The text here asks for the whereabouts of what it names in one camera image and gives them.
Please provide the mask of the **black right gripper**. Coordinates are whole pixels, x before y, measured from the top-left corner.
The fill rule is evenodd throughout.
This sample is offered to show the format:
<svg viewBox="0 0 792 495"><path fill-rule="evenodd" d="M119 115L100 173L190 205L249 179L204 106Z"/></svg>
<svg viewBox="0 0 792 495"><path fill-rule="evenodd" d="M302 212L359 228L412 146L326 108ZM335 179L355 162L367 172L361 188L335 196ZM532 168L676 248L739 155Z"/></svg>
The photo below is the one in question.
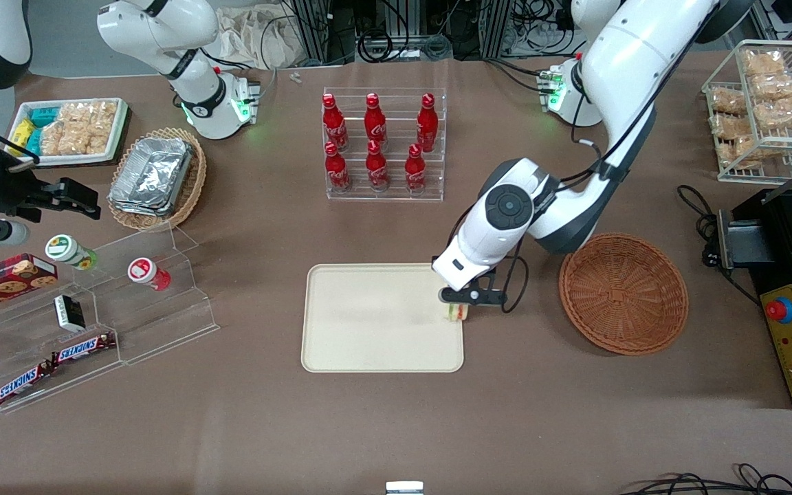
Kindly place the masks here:
<svg viewBox="0 0 792 495"><path fill-rule="evenodd" d="M75 212L94 221L101 217L94 189L68 177L47 183L31 170L11 173L0 166L0 216L40 222L43 209Z"/></svg>

